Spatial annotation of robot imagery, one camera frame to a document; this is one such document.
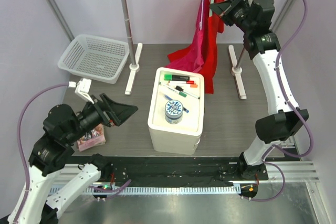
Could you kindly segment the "red t shirt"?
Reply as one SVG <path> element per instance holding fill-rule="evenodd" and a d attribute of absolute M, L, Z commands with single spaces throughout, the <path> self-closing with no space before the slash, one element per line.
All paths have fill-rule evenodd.
<path fill-rule="evenodd" d="M 224 0 L 215 0 L 215 3 L 222 2 Z M 224 23 L 221 19 L 213 13 L 212 17 L 207 19 L 207 28 L 205 30 L 205 36 L 202 44 L 202 53 L 204 57 L 204 64 L 199 73 L 204 77 L 205 93 L 214 93 L 213 78 L 217 68 L 218 61 L 218 49 L 217 49 L 217 34 L 224 32 Z"/>

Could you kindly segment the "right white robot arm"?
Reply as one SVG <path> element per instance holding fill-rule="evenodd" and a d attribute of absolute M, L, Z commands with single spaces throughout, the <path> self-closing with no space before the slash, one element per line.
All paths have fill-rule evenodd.
<path fill-rule="evenodd" d="M 268 104 L 268 116 L 255 123 L 256 137 L 241 153 L 237 173 L 242 179 L 254 179 L 262 170 L 268 149 L 278 147 L 295 135 L 309 117 L 292 97 L 280 59 L 281 46 L 270 29 L 275 12 L 274 0 L 226 0 L 212 3 L 210 9 L 227 26 L 244 33 L 244 48 L 261 77 Z"/>

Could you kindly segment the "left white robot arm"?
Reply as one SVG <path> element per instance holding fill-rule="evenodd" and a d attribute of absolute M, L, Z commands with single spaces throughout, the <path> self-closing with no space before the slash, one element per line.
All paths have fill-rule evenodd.
<path fill-rule="evenodd" d="M 43 122 L 44 135 L 35 143 L 28 160 L 28 181 L 11 214 L 1 223 L 57 223 L 65 209 L 92 183 L 107 181 L 111 162 L 94 154 L 81 172 L 56 196 L 48 197 L 51 186 L 74 153 L 73 145 L 96 126 L 120 126 L 137 110 L 135 105 L 117 103 L 106 94 L 92 96 L 82 111 L 71 106 L 54 106 Z"/>

